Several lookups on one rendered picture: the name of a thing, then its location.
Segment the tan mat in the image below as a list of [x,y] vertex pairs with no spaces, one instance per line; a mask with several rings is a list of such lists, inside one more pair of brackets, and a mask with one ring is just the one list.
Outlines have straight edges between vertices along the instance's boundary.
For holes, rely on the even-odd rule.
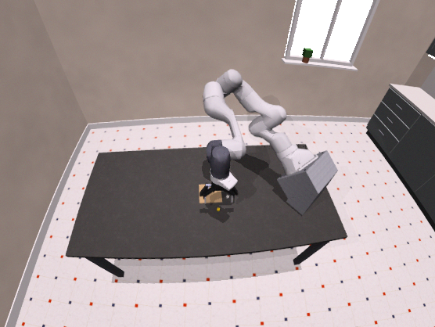
[[[199,192],[205,185],[199,185]],[[204,203],[203,197],[200,197],[200,203]],[[206,196],[206,203],[222,203],[221,191],[212,192]]]

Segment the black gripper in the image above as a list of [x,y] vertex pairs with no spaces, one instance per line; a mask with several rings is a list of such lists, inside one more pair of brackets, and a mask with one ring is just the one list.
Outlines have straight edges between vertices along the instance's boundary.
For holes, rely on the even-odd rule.
[[222,191],[223,190],[224,192],[229,193],[231,195],[231,203],[234,199],[233,197],[235,197],[235,195],[238,195],[238,191],[235,188],[235,186],[233,189],[228,191],[227,189],[223,189],[223,187],[221,187],[220,185],[216,185],[216,184],[214,184],[214,183],[212,184],[212,183],[211,184],[206,183],[205,186],[203,187],[203,189],[200,191],[200,196],[203,196],[205,203],[206,203],[206,196],[208,196],[209,194],[211,194],[212,192],[215,192],[215,191]]

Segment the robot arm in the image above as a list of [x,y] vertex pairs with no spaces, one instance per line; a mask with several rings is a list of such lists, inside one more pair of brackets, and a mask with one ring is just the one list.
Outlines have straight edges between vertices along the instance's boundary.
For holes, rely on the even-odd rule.
[[232,139],[211,140],[207,144],[209,163],[211,158],[210,180],[228,191],[238,182],[229,171],[230,161],[241,160],[246,155],[246,146],[235,114],[225,103],[223,93],[224,97],[234,93],[248,112],[260,114],[249,124],[250,133],[253,136],[262,137],[271,145],[286,175],[301,171],[318,158],[317,154],[313,155],[308,149],[298,149],[296,144],[290,142],[286,134],[275,133],[272,130],[286,119],[285,109],[261,100],[250,85],[242,80],[238,71],[228,70],[216,81],[208,82],[203,91],[203,105],[207,115],[224,121],[232,133]]

